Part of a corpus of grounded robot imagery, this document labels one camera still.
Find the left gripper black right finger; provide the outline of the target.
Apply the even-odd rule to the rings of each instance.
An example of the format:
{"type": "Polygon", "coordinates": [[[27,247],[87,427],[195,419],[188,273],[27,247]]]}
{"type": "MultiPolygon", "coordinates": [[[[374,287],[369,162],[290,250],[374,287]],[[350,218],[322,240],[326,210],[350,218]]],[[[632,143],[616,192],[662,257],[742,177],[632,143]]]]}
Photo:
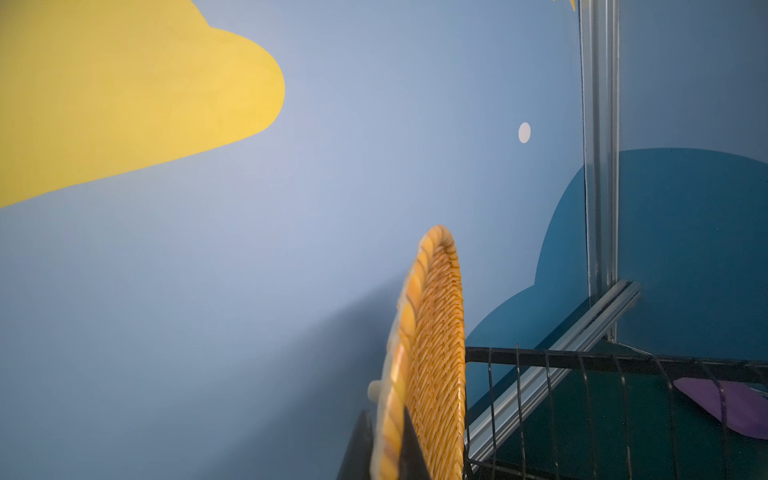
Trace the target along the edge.
{"type": "Polygon", "coordinates": [[[430,474],[409,411],[404,409],[404,429],[398,464],[399,480],[430,480],[430,474]]]}

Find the woven bamboo plate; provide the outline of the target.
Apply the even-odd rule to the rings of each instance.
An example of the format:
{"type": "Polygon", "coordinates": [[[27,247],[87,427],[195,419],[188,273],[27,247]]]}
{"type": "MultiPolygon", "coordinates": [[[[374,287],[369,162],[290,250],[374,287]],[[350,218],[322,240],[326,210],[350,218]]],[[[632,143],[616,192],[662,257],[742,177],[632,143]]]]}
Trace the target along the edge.
{"type": "Polygon", "coordinates": [[[463,475],[466,351],[462,279],[451,232],[432,227],[406,275],[376,399],[369,472],[399,478],[410,420],[433,479],[463,475]]]}

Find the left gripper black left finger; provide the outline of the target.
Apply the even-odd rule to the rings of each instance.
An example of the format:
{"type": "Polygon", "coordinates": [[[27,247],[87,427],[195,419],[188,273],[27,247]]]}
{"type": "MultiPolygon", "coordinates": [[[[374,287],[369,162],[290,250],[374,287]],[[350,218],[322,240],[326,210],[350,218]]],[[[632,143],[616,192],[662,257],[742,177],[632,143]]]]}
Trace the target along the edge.
{"type": "Polygon", "coordinates": [[[371,414],[362,410],[349,439],[337,480],[370,480],[370,464],[374,443],[371,414]]]}

